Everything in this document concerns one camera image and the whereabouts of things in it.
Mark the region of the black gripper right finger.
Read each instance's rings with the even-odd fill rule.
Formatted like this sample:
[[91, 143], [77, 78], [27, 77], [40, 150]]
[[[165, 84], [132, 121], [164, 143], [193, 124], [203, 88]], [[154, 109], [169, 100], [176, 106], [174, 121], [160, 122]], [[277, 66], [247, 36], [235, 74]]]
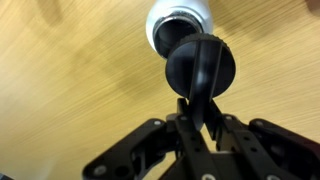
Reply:
[[211, 101], [205, 121], [218, 151], [241, 160], [236, 168], [253, 180], [320, 180], [320, 144], [265, 119], [249, 124], [223, 114]]

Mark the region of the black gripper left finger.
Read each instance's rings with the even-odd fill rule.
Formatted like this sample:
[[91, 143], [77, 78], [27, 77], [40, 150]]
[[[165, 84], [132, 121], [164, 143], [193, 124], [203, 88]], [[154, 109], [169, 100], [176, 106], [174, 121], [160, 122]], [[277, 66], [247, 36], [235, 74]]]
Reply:
[[180, 99], [176, 114], [165, 121], [144, 122], [88, 163], [83, 180], [142, 180], [169, 152], [175, 153], [176, 160], [163, 179], [220, 180], [211, 153], [186, 110], [186, 101]]

